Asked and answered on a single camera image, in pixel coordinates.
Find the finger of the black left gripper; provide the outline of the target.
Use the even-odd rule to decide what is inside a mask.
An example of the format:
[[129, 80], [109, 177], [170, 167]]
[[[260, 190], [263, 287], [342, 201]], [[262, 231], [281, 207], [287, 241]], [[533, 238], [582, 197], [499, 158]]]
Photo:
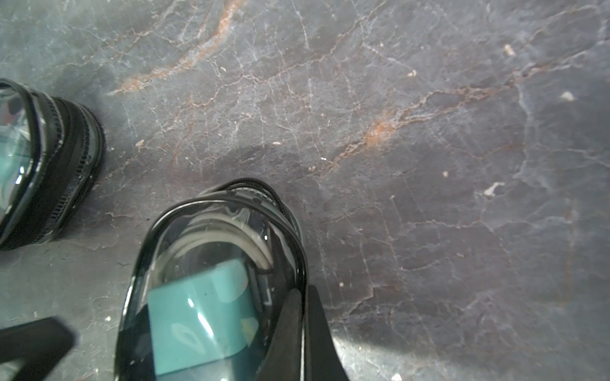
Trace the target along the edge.
[[1, 330], [1, 379], [43, 380], [76, 344], [76, 334], [57, 317]]

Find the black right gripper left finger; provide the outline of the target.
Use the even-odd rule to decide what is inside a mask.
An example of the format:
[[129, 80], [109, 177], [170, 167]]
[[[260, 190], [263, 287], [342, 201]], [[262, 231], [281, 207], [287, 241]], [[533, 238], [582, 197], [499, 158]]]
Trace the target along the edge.
[[257, 381], [301, 378], [303, 302], [299, 290], [290, 290], [281, 309], [271, 344], [257, 373]]

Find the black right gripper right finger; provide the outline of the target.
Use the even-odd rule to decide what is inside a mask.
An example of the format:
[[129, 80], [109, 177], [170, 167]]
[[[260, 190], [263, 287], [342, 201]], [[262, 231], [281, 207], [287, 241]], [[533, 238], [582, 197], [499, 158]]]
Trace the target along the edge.
[[348, 381], [335, 349], [319, 292], [308, 286], [304, 316], [304, 379]]

